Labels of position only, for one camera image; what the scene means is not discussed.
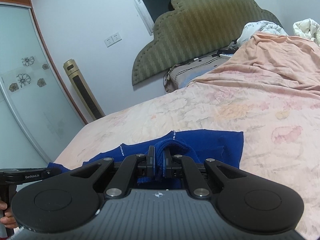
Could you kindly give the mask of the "person's left hand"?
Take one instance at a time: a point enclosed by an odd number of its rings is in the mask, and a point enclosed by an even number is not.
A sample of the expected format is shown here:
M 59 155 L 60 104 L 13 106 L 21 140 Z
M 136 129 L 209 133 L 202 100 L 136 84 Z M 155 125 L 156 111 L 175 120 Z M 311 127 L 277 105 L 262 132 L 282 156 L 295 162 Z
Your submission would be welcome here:
M 0 210 L 4 211 L 4 216 L 1 218 L 1 223 L 9 229 L 15 229 L 18 227 L 15 217 L 12 214 L 11 208 L 7 203 L 0 201 Z

